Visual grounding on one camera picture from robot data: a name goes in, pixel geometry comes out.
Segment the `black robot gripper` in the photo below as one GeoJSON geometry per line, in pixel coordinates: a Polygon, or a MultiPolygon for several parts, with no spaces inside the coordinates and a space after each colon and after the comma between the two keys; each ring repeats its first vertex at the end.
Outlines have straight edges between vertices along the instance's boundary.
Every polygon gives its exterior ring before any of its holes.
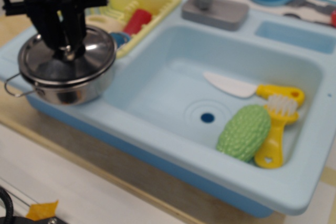
{"type": "Polygon", "coordinates": [[[86,36],[83,7],[107,5],[107,0],[25,0],[25,3],[3,0],[3,2],[6,15],[27,14],[47,47],[59,50],[70,46],[72,51],[78,51],[83,47],[82,42],[86,36]],[[58,15],[60,10],[62,23],[58,15]]]}

